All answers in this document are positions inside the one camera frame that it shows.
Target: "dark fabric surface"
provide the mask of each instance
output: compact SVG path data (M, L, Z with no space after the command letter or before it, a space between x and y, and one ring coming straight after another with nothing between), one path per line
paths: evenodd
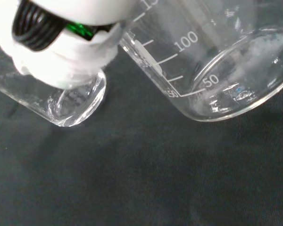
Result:
M200 123L124 53L108 71L70 129L0 93L0 226L283 226L283 91Z

